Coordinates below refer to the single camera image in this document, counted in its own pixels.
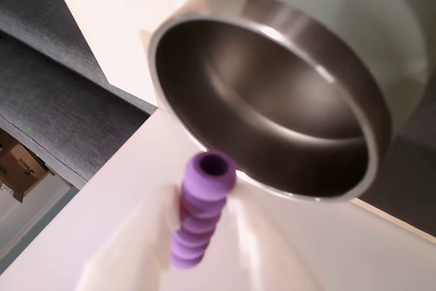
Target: white surface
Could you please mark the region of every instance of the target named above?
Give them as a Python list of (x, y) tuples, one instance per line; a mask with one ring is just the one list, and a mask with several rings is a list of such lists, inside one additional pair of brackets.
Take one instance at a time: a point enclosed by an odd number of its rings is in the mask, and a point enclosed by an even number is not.
[(0, 190), (0, 258), (69, 190), (59, 177), (48, 175), (22, 203)]
[[(162, 183), (180, 181), (197, 151), (173, 118), (158, 110), (0, 276), (0, 290), (74, 290), (85, 262), (123, 218)], [(436, 290), (434, 244), (350, 203), (307, 204), (256, 188), (253, 193), (325, 290)], [(247, 290), (237, 244), (225, 211), (203, 263), (166, 273), (161, 289)]]
[(109, 83), (153, 105), (149, 38), (185, 1), (65, 0)]

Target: stainless steel cup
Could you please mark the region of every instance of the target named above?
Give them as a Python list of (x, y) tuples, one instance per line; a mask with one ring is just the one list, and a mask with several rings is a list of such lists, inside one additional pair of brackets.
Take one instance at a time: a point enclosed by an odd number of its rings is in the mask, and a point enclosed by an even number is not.
[(374, 182), (404, 115), (362, 47), (290, 2), (188, 1), (152, 37), (153, 82), (194, 140), (254, 183), (348, 200)]

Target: purple straw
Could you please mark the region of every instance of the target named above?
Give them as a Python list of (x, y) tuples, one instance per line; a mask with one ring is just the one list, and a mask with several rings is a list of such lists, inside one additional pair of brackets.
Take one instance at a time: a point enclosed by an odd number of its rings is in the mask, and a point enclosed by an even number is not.
[(186, 165), (181, 192), (181, 228), (174, 232), (171, 265), (190, 269), (201, 262), (236, 183), (236, 166), (225, 154), (207, 151)]

